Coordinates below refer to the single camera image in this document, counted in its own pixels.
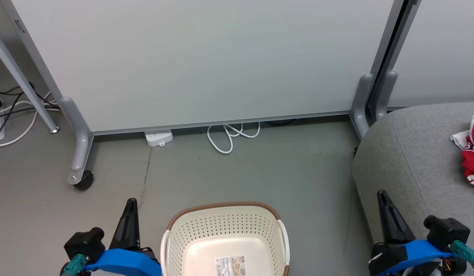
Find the gray floor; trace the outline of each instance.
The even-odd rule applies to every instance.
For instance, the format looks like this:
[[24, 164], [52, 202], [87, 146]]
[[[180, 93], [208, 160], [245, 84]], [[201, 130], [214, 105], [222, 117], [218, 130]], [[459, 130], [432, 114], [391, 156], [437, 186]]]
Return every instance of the gray floor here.
[[[49, 134], [39, 120], [22, 140], [0, 148], [0, 275], [56, 275], [67, 261], [63, 244], [76, 231], [101, 227], [109, 244], [130, 197], [138, 199], [142, 246], [157, 252], [177, 212], [252, 200], [280, 213], [291, 275], [368, 275], [370, 238], [351, 180], [358, 140], [345, 118], [263, 124], [257, 138], [235, 138], [230, 155], [211, 147], [205, 129], [176, 130], [162, 148], [148, 147], [140, 133], [99, 137], [89, 164], [95, 183], [80, 192], [66, 182], [74, 135], [60, 113], [51, 114], [59, 133]], [[31, 116], [15, 116], [7, 138]], [[213, 137], [227, 146], [223, 132]]]

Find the teal connector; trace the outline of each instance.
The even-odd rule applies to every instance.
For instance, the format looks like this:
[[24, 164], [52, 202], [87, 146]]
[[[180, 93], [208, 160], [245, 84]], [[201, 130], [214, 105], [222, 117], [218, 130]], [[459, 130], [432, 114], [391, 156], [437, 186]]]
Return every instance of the teal connector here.
[[466, 260], [474, 268], [474, 250], [470, 249], [461, 241], [454, 241], [449, 245], [449, 249], [458, 257]]
[[82, 271], [84, 266], [87, 264], [89, 257], [86, 257], [82, 254], [77, 254], [75, 257], [67, 264], [61, 276], [75, 276], [77, 273]]

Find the white basket handle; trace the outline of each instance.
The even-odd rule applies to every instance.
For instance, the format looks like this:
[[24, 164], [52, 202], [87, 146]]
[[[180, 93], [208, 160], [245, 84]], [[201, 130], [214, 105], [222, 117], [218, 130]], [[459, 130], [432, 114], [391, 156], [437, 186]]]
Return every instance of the white basket handle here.
[[285, 265], [290, 265], [290, 242], [288, 241], [288, 232], [286, 232], [285, 225], [281, 220], [278, 220], [281, 227], [281, 236], [285, 243]]
[[165, 268], [165, 263], [167, 260], [165, 257], [167, 256], [166, 252], [166, 243], [167, 239], [169, 238], [169, 230], [165, 231], [164, 236], [162, 237], [162, 242], [160, 243], [160, 267], [162, 268], [162, 275], [167, 276], [167, 269]]

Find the floor crack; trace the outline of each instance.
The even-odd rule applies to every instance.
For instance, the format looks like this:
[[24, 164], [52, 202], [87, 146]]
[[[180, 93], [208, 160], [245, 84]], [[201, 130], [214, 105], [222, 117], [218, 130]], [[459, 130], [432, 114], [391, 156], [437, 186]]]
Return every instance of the floor crack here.
[[148, 155], [148, 161], [146, 161], [145, 179], [143, 180], [143, 189], [142, 189], [142, 194], [140, 196], [140, 205], [138, 206], [139, 211], [142, 209], [143, 202], [145, 201], [146, 177], [148, 176], [148, 168], [150, 166], [150, 159], [151, 159], [151, 151], [152, 150], [153, 150], [153, 147], [150, 148], [150, 153]]

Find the perforated basket wall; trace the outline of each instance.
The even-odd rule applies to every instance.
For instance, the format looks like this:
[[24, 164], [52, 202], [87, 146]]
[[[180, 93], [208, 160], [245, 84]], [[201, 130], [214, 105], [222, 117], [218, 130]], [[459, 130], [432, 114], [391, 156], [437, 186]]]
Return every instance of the perforated basket wall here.
[[268, 243], [274, 275], [283, 275], [285, 250], [281, 230], [276, 216], [269, 210], [258, 206], [218, 207], [193, 211], [179, 218], [176, 215], [174, 219], [171, 221], [172, 227], [171, 224], [168, 227], [168, 276], [182, 275], [184, 250], [192, 241], [231, 234], [260, 236]]

